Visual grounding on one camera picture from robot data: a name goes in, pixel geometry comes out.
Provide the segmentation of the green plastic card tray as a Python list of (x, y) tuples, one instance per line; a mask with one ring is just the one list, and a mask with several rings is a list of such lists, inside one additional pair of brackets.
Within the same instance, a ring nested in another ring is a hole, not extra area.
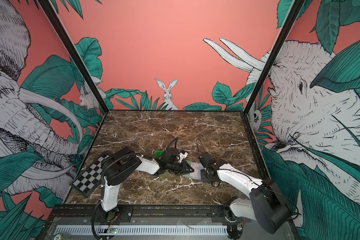
[(165, 153), (165, 151), (156, 151), (156, 153), (155, 153), (155, 159), (156, 159), (156, 160), (162, 159), (162, 158), (164, 157), (164, 153)]

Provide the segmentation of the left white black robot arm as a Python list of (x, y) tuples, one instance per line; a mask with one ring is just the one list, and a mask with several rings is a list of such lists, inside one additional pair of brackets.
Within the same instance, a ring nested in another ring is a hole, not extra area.
[(166, 171), (180, 176), (193, 173), (195, 170), (185, 160), (187, 156), (187, 152), (173, 147), (159, 151), (154, 158), (136, 153), (130, 146), (114, 153), (102, 163), (102, 209), (109, 212), (117, 207), (121, 184), (135, 171), (157, 176)]

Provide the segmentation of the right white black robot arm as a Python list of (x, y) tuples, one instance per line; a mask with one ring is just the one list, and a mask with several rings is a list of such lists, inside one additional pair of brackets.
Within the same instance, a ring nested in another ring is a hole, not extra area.
[(214, 159), (207, 152), (199, 157), (199, 161), (204, 167), (201, 170), (203, 182), (225, 182), (249, 198), (230, 203), (229, 213), (234, 218), (255, 220), (266, 232), (274, 234), (292, 216), (287, 198), (273, 180), (251, 177), (226, 161)]

